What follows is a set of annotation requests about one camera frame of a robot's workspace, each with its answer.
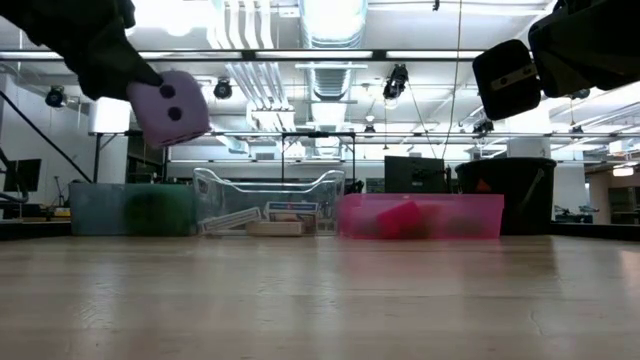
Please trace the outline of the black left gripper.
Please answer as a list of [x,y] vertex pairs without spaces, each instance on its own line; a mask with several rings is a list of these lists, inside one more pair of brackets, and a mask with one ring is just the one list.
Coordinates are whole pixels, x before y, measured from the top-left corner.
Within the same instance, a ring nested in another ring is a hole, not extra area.
[[63,50],[83,93],[128,101],[134,83],[159,87],[162,77],[127,39],[136,24],[131,0],[1,0],[1,16],[32,43]]

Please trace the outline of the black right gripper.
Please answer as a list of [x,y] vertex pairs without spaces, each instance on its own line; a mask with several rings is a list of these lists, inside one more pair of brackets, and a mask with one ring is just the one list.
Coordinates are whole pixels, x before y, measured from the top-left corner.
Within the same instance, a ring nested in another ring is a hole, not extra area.
[[474,59],[488,119],[503,120],[536,108],[541,101],[537,72],[544,93],[552,98],[637,82],[639,0],[561,1],[532,25],[529,45],[534,62],[517,39]]

